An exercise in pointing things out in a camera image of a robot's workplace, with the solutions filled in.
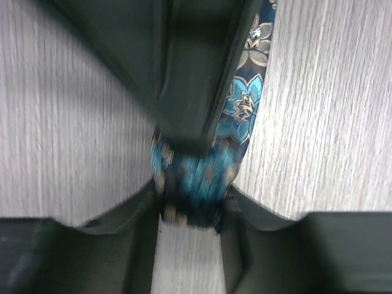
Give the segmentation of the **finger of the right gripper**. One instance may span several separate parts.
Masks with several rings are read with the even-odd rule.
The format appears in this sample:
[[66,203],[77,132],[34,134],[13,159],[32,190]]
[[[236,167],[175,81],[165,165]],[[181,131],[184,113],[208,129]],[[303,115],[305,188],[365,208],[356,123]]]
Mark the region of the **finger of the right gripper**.
[[53,1],[182,153],[206,154],[260,1]]

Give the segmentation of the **floral navy tie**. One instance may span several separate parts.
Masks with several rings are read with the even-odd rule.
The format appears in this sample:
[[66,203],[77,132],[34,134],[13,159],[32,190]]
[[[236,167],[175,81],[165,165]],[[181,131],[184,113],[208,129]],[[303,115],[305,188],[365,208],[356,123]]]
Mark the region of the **floral navy tie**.
[[248,149],[262,98],[276,9],[277,1],[264,1],[255,15],[207,155],[181,154],[155,131],[152,171],[164,222],[220,231],[224,198]]

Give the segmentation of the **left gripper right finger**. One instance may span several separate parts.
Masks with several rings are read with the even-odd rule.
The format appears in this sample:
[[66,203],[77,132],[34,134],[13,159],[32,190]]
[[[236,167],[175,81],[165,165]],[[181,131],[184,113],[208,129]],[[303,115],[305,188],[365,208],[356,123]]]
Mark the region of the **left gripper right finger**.
[[391,292],[389,212],[292,221],[230,188],[220,245],[227,293]]

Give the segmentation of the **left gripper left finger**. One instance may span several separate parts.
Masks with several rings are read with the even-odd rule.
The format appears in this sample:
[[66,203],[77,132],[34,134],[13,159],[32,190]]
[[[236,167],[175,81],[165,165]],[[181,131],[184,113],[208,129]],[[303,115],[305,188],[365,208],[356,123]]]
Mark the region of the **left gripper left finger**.
[[1,219],[2,293],[149,293],[159,225],[154,183],[81,227]]

